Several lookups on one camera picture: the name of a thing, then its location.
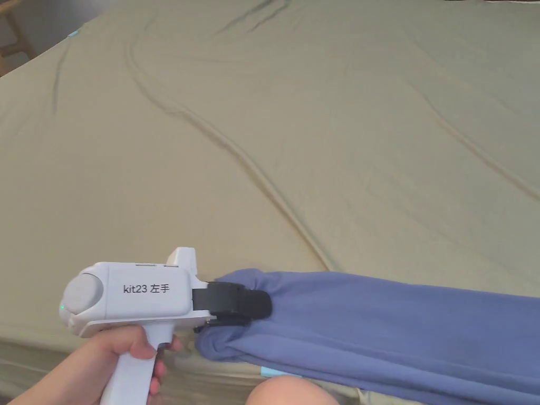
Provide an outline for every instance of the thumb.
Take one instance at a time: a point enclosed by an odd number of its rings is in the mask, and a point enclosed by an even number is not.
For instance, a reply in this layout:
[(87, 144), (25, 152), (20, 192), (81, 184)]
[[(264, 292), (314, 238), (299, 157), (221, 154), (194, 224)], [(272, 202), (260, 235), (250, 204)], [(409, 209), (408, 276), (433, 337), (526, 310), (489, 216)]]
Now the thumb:
[(98, 346), (116, 355), (130, 353), (136, 359), (151, 359), (156, 350), (148, 343), (146, 332), (140, 325), (121, 326), (98, 333), (94, 339)]

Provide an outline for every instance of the knee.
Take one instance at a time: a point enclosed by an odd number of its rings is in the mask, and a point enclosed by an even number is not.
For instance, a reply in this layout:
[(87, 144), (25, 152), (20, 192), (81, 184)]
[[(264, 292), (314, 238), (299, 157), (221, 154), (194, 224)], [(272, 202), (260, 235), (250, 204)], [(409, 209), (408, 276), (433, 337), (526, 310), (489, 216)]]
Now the knee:
[(292, 376), (275, 377), (259, 384), (246, 405), (338, 405), (322, 388)]

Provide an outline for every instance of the gripper handle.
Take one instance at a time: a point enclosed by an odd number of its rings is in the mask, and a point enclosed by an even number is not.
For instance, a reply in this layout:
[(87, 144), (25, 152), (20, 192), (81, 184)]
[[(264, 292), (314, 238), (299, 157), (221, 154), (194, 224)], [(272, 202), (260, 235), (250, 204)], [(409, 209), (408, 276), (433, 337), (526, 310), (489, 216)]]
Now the gripper handle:
[[(171, 343), (173, 322), (156, 322), (143, 325), (148, 342), (154, 349), (163, 343)], [(100, 405), (146, 405), (156, 358), (135, 359), (125, 353), (118, 359), (116, 369), (109, 380)]]

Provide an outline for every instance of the light blue tag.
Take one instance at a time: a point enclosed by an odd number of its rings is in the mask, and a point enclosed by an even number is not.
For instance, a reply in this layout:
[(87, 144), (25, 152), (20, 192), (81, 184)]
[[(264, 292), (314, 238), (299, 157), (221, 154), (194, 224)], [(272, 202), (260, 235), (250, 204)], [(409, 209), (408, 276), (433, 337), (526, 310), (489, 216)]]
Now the light blue tag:
[(296, 374), (285, 373), (285, 372), (281, 372), (279, 370), (274, 370), (274, 369), (268, 368), (268, 367), (261, 367), (261, 376), (263, 376), (263, 377), (272, 378), (272, 377), (278, 377), (280, 375), (291, 375), (293, 377), (300, 377), (299, 375), (296, 375)]

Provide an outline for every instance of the hand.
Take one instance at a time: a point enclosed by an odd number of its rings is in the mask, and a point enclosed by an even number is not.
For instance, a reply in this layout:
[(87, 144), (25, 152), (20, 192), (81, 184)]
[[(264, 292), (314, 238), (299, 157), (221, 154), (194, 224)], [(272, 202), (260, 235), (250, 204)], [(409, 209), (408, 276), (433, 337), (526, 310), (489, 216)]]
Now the hand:
[[(181, 343), (175, 337), (169, 349), (180, 348)], [(119, 356), (127, 352), (133, 357), (145, 360), (156, 355), (140, 326), (100, 332), (9, 405), (97, 405)], [(154, 376), (150, 383), (149, 404), (154, 402), (161, 379), (166, 373), (160, 354), (157, 356)]]

